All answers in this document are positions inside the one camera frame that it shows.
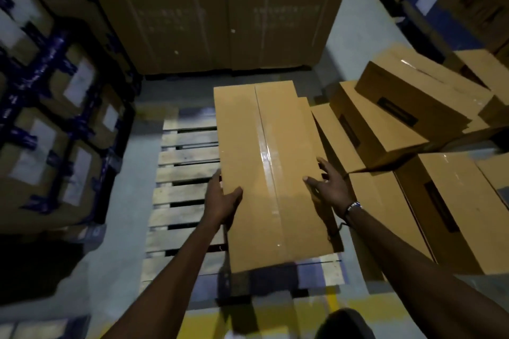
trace person's left hand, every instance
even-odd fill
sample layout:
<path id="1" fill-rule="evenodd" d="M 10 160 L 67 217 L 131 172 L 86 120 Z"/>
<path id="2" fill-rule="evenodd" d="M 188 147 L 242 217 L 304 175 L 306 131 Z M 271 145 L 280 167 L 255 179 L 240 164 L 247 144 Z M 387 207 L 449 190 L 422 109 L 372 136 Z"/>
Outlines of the person's left hand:
<path id="1" fill-rule="evenodd" d="M 212 223 L 217 229 L 228 216 L 232 215 L 240 201 L 242 201 L 242 188 L 237 187 L 229 194 L 223 194 L 220 183 L 221 169 L 218 169 L 207 185 L 205 194 L 205 211 L 203 221 Z"/>

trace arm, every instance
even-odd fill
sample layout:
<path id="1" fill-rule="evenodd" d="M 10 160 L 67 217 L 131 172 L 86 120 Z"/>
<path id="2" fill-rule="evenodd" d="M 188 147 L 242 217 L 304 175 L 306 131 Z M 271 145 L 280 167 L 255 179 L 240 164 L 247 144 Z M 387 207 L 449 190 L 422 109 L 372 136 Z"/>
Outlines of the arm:
<path id="1" fill-rule="evenodd" d="M 341 175 L 318 160 L 328 181 L 304 177 L 321 198 L 345 220 L 353 203 Z M 509 337 L 509 314 L 474 288 L 455 278 L 401 240 L 360 207 L 346 216 L 427 337 Z"/>
<path id="2" fill-rule="evenodd" d="M 205 211 L 196 229 L 103 339 L 177 337 L 210 242 L 241 200 L 240 187 L 223 195 L 217 171 L 207 186 Z"/>

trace hand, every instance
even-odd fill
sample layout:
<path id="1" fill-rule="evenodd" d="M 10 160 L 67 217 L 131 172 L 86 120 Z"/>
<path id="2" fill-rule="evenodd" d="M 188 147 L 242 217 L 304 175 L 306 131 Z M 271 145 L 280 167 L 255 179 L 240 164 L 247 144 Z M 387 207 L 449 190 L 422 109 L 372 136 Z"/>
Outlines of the hand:
<path id="1" fill-rule="evenodd" d="M 320 168 L 328 175 L 328 180 L 318 181 L 313 177 L 304 177 L 305 183 L 315 189 L 321 199 L 331 205 L 336 214 L 343 218 L 347 208 L 353 203 L 348 193 L 348 187 L 341 175 L 326 160 L 317 158 Z"/>
<path id="2" fill-rule="evenodd" d="M 223 194 L 220 183 L 221 169 L 218 169 L 207 185 L 205 194 L 205 211 L 203 221 L 210 222 L 217 229 L 228 216 L 232 215 L 240 201 L 242 201 L 242 188 L 238 187 L 230 194 Z"/>

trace forearm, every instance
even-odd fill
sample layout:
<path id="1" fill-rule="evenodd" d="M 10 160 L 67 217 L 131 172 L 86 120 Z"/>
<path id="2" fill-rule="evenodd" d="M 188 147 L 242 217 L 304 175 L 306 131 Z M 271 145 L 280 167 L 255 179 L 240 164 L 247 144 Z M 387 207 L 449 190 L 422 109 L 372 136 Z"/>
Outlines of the forearm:
<path id="1" fill-rule="evenodd" d="M 104 338 L 176 337 L 205 253 L 217 230 L 214 223 L 202 219 L 177 255 Z"/>
<path id="2" fill-rule="evenodd" d="M 505 337 L 509 332 L 509 315 L 500 306 L 433 263 L 365 210 L 353 209 L 347 221 L 427 336 Z"/>

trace concrete floor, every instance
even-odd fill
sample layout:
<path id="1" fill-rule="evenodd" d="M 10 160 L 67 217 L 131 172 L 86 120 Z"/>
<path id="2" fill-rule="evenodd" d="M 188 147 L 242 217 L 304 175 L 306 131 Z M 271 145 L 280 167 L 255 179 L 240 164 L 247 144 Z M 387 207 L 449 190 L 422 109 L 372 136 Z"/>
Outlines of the concrete floor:
<path id="1" fill-rule="evenodd" d="M 214 86 L 288 79 L 294 81 L 299 96 L 314 98 L 332 82 L 357 79 L 369 59 L 395 41 L 408 44 L 378 0 L 343 0 L 326 51 L 313 70 L 144 82 L 137 103 L 212 106 Z M 97 337 L 123 314 L 138 294 L 161 133 L 162 122 L 135 122 L 124 165 L 111 194 L 103 244 L 85 256 L 72 275 L 59 284 L 53 297 L 2 307 L 0 321 L 90 313 L 89 336 Z M 360 276 L 348 228 L 342 229 L 342 237 L 349 284 L 340 287 L 340 299 L 366 298 L 368 290 Z M 379 338 L 423 337 L 409 316 L 375 322 L 372 328 Z"/>

